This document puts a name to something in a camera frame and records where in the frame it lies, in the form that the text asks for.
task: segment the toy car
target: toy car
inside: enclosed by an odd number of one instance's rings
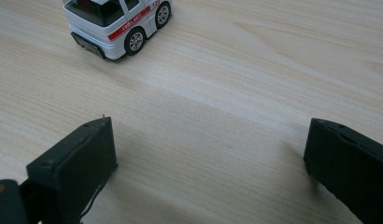
[[[171,15],[172,0],[64,0],[76,42],[102,59],[137,54]]]

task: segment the toy car wheel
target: toy car wheel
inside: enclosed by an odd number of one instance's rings
[[[136,28],[132,30],[124,41],[124,47],[125,51],[128,55],[135,55],[137,54],[142,48],[143,44],[145,43],[145,33],[142,29]]]
[[[171,15],[171,7],[168,3],[162,3],[156,11],[156,26],[157,29],[163,28]]]

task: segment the wood grain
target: wood grain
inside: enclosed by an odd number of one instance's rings
[[[177,0],[134,57],[74,43],[62,1],[0,1],[0,178],[113,119],[84,223],[361,223],[303,164],[311,118],[383,144],[383,0]]]

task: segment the black block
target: black block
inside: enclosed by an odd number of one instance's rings
[[[0,224],[28,223],[19,186],[15,180],[0,180]]]
[[[365,224],[383,224],[383,146],[348,127],[312,119],[305,166]]]
[[[42,222],[79,224],[116,167],[111,119],[78,127],[27,165],[29,184],[45,209]]]

